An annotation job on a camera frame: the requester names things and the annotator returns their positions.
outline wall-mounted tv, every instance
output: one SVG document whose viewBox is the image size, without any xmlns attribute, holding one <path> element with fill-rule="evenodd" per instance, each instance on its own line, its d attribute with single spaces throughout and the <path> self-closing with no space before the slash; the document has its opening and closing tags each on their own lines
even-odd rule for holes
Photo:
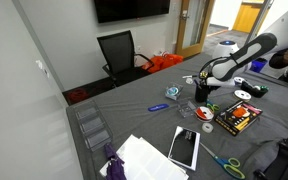
<svg viewBox="0 0 288 180">
<path fill-rule="evenodd" d="M 170 0 L 94 0 L 99 23 L 168 14 Z"/>
</svg>

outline door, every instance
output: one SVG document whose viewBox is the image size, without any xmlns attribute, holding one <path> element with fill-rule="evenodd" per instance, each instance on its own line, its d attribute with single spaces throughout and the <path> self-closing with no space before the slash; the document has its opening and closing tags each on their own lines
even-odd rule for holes
<svg viewBox="0 0 288 180">
<path fill-rule="evenodd" d="M 242 3 L 233 30 L 250 33 L 262 4 Z"/>
<path fill-rule="evenodd" d="M 176 54 L 185 58 L 201 53 L 214 1 L 182 1 Z"/>
</svg>

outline mesh chair back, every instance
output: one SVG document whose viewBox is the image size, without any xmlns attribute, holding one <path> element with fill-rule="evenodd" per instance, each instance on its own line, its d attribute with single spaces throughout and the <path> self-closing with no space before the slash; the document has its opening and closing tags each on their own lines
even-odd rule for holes
<svg viewBox="0 0 288 180">
<path fill-rule="evenodd" d="M 97 40 L 113 74 L 134 67 L 134 43 L 131 31 L 98 37 Z"/>
</svg>

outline black cup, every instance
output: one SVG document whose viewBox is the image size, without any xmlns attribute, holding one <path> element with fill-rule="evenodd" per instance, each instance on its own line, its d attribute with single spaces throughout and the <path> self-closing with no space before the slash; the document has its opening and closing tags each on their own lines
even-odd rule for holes
<svg viewBox="0 0 288 180">
<path fill-rule="evenodd" d="M 197 85 L 195 90 L 195 101 L 206 102 L 209 94 L 209 88 L 205 85 Z"/>
</svg>

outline table surface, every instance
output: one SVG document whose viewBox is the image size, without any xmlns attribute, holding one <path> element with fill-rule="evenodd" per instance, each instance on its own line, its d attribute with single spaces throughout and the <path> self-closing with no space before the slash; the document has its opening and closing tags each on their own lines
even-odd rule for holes
<svg viewBox="0 0 288 180">
<path fill-rule="evenodd" d="M 239 75 L 252 84 L 266 85 L 269 92 L 262 98 L 249 101 L 263 110 L 260 120 L 254 122 L 236 137 L 229 134 L 215 121 L 210 123 L 214 130 L 205 133 L 202 122 L 194 116 L 183 118 L 178 112 L 177 102 L 164 96 L 171 83 L 183 85 L 180 99 L 194 98 L 195 85 L 186 84 L 182 76 L 197 74 L 208 55 L 198 55 L 181 64 L 154 73 L 140 80 L 118 87 L 91 99 L 94 101 L 112 133 L 112 144 L 118 149 L 131 135 L 143 137 L 165 156 L 168 155 L 176 126 L 192 129 L 201 134 L 200 141 L 222 158 L 235 157 L 241 162 L 239 168 L 247 179 L 254 179 L 253 171 L 265 170 L 276 158 L 277 142 L 288 137 L 288 84 L 271 77 L 244 72 Z M 233 92 L 239 87 L 221 87 L 212 91 L 209 99 L 221 110 L 237 101 Z M 167 103 L 170 107 L 149 112 L 148 107 Z M 91 152 L 85 146 L 74 107 L 67 108 L 73 138 L 84 179 L 102 179 L 98 173 L 105 164 L 103 148 Z M 196 171 L 187 170 L 189 179 L 232 179 L 203 149 L 199 148 Z"/>
</svg>

